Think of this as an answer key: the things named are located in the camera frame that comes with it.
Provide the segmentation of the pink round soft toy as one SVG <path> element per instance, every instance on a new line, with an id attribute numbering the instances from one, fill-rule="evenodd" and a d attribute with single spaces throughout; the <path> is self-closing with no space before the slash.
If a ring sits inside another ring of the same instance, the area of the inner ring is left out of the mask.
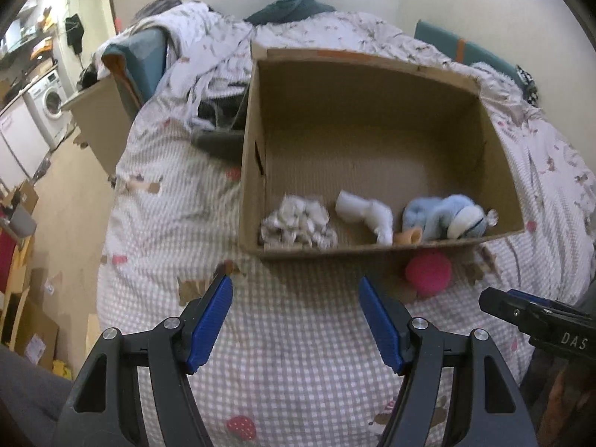
<path id="1" fill-rule="evenodd" d="M 405 267 L 405 279 L 418 296 L 433 297 L 443 292 L 451 283 L 451 261 L 438 250 L 426 250 L 415 255 Z"/>

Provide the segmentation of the dark teal pillow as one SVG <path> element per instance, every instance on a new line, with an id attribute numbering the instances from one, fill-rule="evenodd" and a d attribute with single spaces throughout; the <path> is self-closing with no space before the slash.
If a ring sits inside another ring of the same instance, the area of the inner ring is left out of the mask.
<path id="1" fill-rule="evenodd" d="M 333 6 L 318 0 L 277 0 L 248 16 L 245 21 L 252 25 L 282 24 L 333 11 Z"/>

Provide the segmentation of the checkered dog print duvet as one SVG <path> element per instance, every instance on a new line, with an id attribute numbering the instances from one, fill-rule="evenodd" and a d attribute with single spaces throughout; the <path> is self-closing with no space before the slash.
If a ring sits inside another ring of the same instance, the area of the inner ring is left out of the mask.
<path id="1" fill-rule="evenodd" d="M 103 326 L 125 333 L 179 314 L 179 289 L 204 289 L 232 268 L 233 304 L 208 364 L 190 384 L 218 446 L 372 446 L 377 414 L 400 380 L 382 363 L 356 287 L 363 259 L 263 262 L 237 244 L 235 168 L 199 150 L 192 133 L 206 98 L 240 92 L 250 46 L 360 51 L 472 77 L 498 132 L 525 231 L 461 254 L 450 288 L 414 314 L 447 331 L 489 331 L 515 378 L 532 348 L 514 327 L 482 313 L 482 289 L 524 289 L 568 304 L 587 292 L 595 265 L 595 175 L 579 151 L 527 104 L 511 79 L 467 67 L 368 13 L 321 13 L 252 25 L 201 2 L 140 20 L 166 28 L 178 60 L 133 121 L 116 168 L 115 204 L 98 276 Z"/>

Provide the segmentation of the teal sofa cushion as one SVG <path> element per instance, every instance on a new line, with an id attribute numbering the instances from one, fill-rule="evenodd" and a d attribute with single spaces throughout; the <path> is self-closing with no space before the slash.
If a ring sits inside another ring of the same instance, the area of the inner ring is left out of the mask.
<path id="1" fill-rule="evenodd" d="M 101 61 L 115 79 L 123 107 L 130 120 L 155 94 L 167 67 L 168 41 L 159 27 L 144 29 L 108 44 Z"/>

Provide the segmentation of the peach soft tube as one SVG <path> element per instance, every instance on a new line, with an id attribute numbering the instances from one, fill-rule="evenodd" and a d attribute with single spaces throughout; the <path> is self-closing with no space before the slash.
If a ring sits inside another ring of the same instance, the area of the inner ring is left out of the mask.
<path id="1" fill-rule="evenodd" d="M 417 245 L 422 241 L 423 230 L 420 227 L 412 227 L 402 232 L 396 232 L 393 237 L 394 245 Z"/>

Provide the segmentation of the dark grey folded clothes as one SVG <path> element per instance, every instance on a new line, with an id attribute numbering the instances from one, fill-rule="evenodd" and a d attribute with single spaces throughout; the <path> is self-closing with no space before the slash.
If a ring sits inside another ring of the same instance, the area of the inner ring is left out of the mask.
<path id="1" fill-rule="evenodd" d="M 248 91 L 250 85 L 240 84 L 233 95 L 201 100 L 191 120 L 191 143 L 195 148 L 213 158 L 241 164 Z"/>

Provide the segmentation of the white kitchen cabinet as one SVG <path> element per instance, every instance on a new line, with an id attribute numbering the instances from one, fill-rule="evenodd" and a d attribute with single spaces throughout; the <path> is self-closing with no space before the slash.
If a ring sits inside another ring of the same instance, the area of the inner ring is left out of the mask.
<path id="1" fill-rule="evenodd" d="M 50 148 L 23 98 L 1 113 L 1 183 L 12 190 L 32 180 Z"/>

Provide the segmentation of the white sock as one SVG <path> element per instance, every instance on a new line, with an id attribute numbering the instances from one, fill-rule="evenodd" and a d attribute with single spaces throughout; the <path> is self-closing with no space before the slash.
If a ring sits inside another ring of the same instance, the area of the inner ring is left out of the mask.
<path id="1" fill-rule="evenodd" d="M 346 223 L 364 223 L 376 235 L 379 245 L 393 244 L 394 215 L 388 205 L 340 191 L 335 200 L 335 214 Z"/>

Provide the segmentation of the white washing machine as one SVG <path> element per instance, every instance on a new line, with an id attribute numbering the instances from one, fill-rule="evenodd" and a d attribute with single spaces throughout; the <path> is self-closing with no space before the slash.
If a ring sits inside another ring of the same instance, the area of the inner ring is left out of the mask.
<path id="1" fill-rule="evenodd" d="M 37 79 L 24 94 L 27 108 L 51 151 L 65 139 L 72 120 L 71 112 L 61 109 L 67 99 L 56 69 Z"/>

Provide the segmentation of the brown cardboard box on floor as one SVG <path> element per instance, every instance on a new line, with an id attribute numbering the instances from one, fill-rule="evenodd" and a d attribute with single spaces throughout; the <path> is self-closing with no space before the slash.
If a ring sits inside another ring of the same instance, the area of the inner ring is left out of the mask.
<path id="1" fill-rule="evenodd" d="M 28 296 L 29 289 L 6 296 L 1 342 L 30 363 L 53 371 L 58 324 Z"/>

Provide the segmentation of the grey trouser leg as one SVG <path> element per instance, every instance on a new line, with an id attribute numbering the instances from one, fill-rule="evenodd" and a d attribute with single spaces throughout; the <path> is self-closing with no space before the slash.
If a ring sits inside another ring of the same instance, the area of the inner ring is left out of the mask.
<path id="1" fill-rule="evenodd" d="M 72 384 L 1 346 L 1 404 L 31 446 L 51 445 Z"/>

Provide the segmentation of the beige wooden side cabinet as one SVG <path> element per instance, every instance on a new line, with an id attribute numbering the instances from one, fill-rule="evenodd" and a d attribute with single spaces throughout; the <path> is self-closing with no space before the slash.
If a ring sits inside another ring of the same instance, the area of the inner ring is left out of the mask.
<path id="1" fill-rule="evenodd" d="M 139 112 L 139 100 L 121 79 L 109 76 L 73 94 L 63 105 L 107 175 L 115 175 L 128 134 Z"/>

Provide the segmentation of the teal headboard cushion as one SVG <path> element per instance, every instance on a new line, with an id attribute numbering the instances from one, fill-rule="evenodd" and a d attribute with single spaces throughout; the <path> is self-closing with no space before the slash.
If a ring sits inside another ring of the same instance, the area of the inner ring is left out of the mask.
<path id="1" fill-rule="evenodd" d="M 485 50 L 475 42 L 467 41 L 451 31 L 445 30 L 439 26 L 419 20 L 416 23 L 414 37 L 426 44 L 432 44 L 443 54 L 460 64 L 471 66 L 475 63 L 485 63 L 510 77 L 520 88 L 523 87 L 523 81 L 518 74 L 517 68 L 508 63 L 503 58 L 499 58 L 491 51 Z"/>

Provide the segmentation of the black white checkered cloth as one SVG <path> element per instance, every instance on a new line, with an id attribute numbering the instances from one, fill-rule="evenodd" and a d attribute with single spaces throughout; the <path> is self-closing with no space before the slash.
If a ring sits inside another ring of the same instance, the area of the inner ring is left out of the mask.
<path id="1" fill-rule="evenodd" d="M 534 107 L 539 106 L 538 87 L 535 84 L 535 79 L 532 78 L 528 71 L 521 68 L 520 65 L 516 66 L 517 83 L 520 87 L 523 99 Z"/>

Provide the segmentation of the light blue fluffy sock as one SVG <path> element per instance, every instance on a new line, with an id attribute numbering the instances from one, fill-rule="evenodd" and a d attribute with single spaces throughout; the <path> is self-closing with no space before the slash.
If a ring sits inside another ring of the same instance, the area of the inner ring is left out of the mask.
<path id="1" fill-rule="evenodd" d="M 420 197 L 402 213 L 402 231 L 419 228 L 422 241 L 481 238 L 497 225 L 498 212 L 485 211 L 465 195 Z"/>

